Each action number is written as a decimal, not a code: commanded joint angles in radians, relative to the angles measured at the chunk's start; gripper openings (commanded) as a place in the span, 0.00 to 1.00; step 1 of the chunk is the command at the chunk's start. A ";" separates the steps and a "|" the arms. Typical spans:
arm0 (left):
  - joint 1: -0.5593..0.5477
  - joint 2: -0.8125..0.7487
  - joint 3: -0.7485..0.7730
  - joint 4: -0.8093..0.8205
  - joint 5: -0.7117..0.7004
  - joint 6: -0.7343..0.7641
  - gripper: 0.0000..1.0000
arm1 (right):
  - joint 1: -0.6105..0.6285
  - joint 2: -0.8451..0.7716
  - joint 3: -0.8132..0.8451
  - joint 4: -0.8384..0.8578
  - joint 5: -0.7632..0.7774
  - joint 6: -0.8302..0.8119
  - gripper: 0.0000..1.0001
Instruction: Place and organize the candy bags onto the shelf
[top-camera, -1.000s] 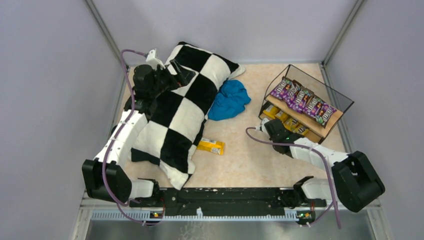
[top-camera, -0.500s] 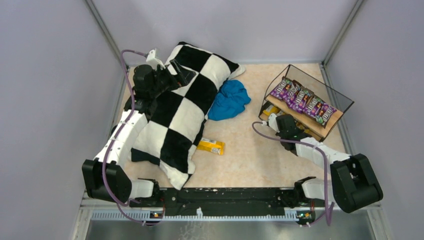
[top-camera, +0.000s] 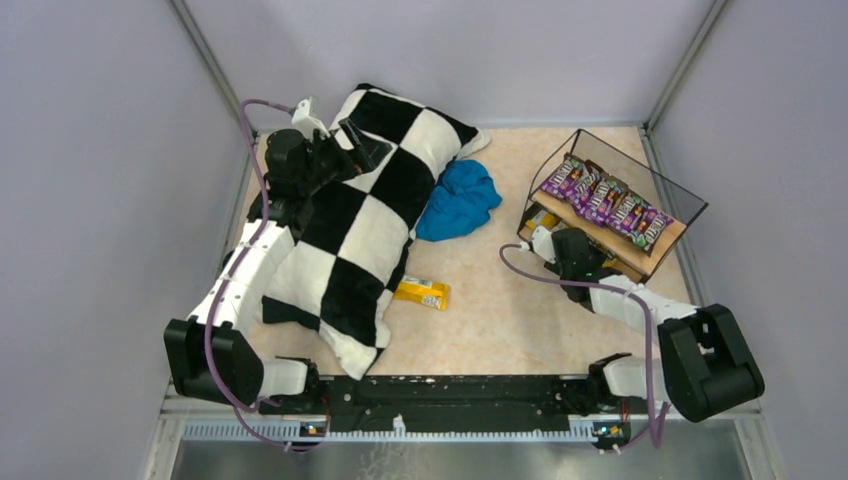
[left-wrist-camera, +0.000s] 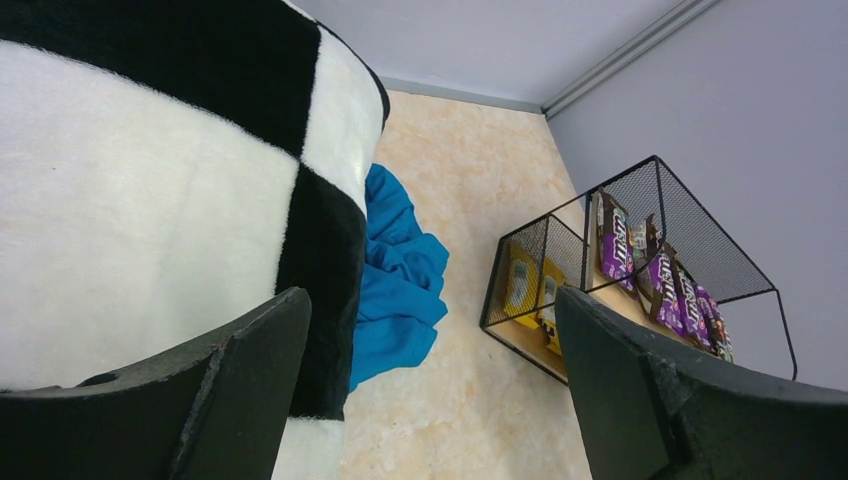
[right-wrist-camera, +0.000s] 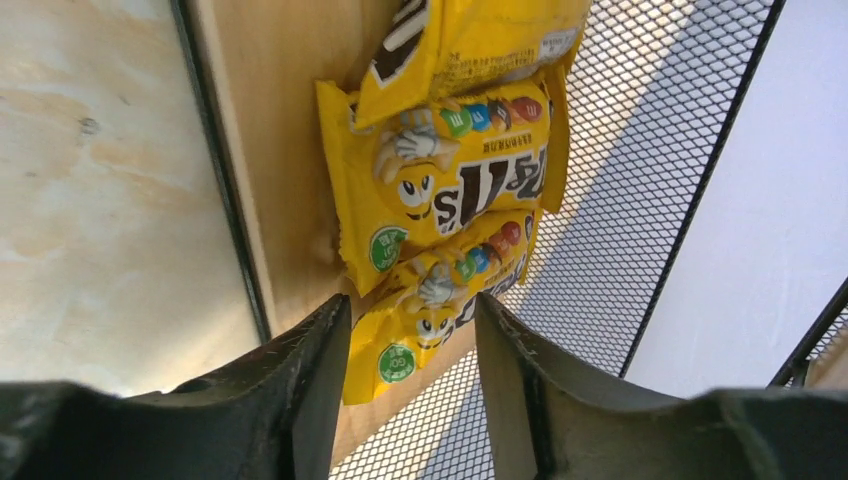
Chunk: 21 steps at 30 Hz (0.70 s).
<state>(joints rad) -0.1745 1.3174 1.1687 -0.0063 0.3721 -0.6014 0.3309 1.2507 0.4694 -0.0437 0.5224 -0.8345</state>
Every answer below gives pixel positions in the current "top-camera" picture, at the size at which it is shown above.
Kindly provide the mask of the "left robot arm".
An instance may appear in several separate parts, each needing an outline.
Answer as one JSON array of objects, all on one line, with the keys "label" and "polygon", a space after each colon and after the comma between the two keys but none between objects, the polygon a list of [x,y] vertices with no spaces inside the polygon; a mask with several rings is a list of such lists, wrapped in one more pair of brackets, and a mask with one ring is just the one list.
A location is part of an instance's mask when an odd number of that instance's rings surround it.
[{"label": "left robot arm", "polygon": [[327,184],[376,170],[392,145],[344,119],[329,132],[273,132],[258,151],[265,157],[260,194],[240,240],[207,296],[164,330],[177,394],[247,411],[305,393],[317,375],[306,359],[261,358],[246,338],[279,265],[311,220],[313,195]]}]

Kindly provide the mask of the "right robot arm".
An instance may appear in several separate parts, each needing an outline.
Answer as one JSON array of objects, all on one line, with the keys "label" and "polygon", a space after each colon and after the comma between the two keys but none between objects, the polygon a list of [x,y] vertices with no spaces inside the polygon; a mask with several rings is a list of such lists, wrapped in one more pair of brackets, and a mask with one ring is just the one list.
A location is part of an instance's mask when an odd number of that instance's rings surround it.
[{"label": "right robot arm", "polygon": [[612,396],[652,394],[700,422],[764,394],[764,377],[729,308],[690,305],[634,282],[606,265],[581,229],[537,227],[531,245],[572,302],[639,331],[649,352],[659,354],[653,361],[626,354],[596,362]]}]

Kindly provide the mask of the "yellow candy bag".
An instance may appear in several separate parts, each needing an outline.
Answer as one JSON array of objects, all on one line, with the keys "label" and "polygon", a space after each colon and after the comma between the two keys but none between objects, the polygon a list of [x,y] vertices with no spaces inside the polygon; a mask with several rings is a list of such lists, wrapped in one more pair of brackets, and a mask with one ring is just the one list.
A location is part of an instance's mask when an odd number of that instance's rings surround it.
[{"label": "yellow candy bag", "polygon": [[404,275],[393,298],[444,311],[448,307],[449,295],[450,286],[447,284]]},{"label": "yellow candy bag", "polygon": [[531,231],[542,226],[548,230],[553,230],[560,223],[559,219],[546,210],[539,210],[534,215],[528,218],[525,226]]}]

